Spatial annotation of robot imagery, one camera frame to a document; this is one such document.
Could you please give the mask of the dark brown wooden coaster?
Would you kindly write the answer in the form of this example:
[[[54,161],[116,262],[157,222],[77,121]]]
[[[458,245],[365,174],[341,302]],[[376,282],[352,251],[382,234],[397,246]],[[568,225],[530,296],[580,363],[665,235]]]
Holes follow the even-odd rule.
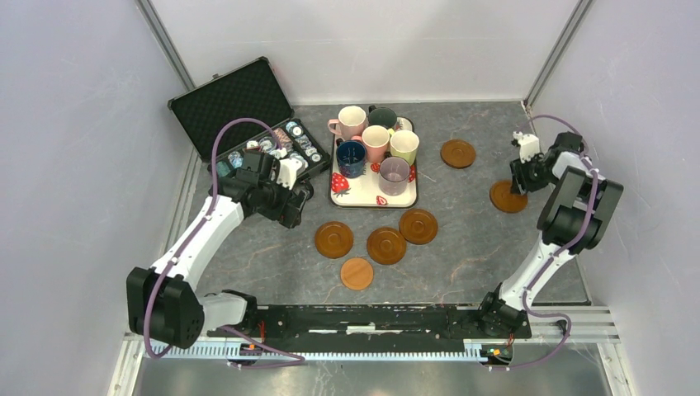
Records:
[[[399,221],[399,231],[404,238],[416,245],[430,243],[435,239],[439,225],[434,215],[426,210],[405,211]]]
[[[375,229],[367,238],[367,253],[382,265],[394,265],[405,255],[407,241],[399,230],[391,227]]]
[[[511,192],[510,180],[496,181],[490,188],[490,201],[493,206],[504,213],[515,214],[527,207],[527,195]]]
[[[462,169],[471,166],[476,160],[475,148],[462,139],[445,142],[440,151],[442,161],[449,167]]]
[[[327,258],[344,257],[352,249],[353,243],[352,230],[342,222],[330,221],[319,226],[315,232],[315,247]]]

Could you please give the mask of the black poker chip case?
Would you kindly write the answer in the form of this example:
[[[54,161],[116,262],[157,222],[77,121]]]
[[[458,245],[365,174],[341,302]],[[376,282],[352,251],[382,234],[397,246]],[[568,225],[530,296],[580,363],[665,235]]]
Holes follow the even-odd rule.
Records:
[[[242,164],[253,144],[270,154],[300,159],[301,180],[326,171],[331,156],[310,133],[288,101],[273,67],[259,57],[175,97],[168,109],[191,140],[199,158],[214,163],[222,177]]]

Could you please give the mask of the strawberry pattern white tray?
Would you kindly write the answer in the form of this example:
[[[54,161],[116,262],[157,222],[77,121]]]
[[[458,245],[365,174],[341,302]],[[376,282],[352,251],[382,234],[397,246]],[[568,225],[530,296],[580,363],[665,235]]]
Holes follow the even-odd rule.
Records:
[[[369,163],[366,160],[365,174],[357,178],[348,179],[339,173],[335,157],[336,149],[342,142],[340,137],[333,137],[329,178],[329,199],[332,203],[342,208],[408,209],[418,202],[417,162],[410,166],[409,183],[405,192],[398,196],[388,196],[379,188],[381,163]],[[389,143],[384,159],[390,156]]]

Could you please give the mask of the light brown wooden coaster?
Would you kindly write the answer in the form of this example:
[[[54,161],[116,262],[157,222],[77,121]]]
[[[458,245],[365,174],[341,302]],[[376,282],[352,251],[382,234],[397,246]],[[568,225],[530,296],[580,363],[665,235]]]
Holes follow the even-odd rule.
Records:
[[[341,266],[340,279],[350,290],[364,290],[374,279],[373,267],[364,258],[350,258]]]

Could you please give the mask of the purple glass mug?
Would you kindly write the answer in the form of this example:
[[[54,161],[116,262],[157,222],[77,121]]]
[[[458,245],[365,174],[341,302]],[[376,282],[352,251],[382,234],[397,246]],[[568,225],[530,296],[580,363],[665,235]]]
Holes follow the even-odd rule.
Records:
[[[405,192],[409,183],[410,165],[402,158],[385,158],[379,169],[379,188],[388,196]]]

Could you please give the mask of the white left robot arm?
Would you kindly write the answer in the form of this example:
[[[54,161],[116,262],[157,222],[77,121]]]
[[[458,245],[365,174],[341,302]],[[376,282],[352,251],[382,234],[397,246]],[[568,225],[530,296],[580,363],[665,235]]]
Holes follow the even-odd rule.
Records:
[[[172,347],[186,349],[204,332],[224,325],[240,336],[259,325],[252,296],[221,291],[198,297],[195,288],[224,240],[250,215],[259,214],[292,229],[300,224],[311,187],[299,181],[304,163],[247,150],[231,177],[212,176],[210,194],[185,233],[149,268],[126,278],[129,329]]]

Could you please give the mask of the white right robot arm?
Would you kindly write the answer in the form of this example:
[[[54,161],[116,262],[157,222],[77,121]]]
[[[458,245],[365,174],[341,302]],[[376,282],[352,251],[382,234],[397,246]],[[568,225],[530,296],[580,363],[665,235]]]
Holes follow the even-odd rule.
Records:
[[[529,193],[547,187],[552,192],[538,217],[533,248],[478,309],[477,327],[488,337],[527,326],[534,298],[564,264],[600,243],[624,192],[593,166],[583,137],[574,132],[559,133],[547,151],[534,134],[515,132],[513,144],[518,158],[509,164],[510,179],[490,188],[494,207],[515,214],[527,206]]]

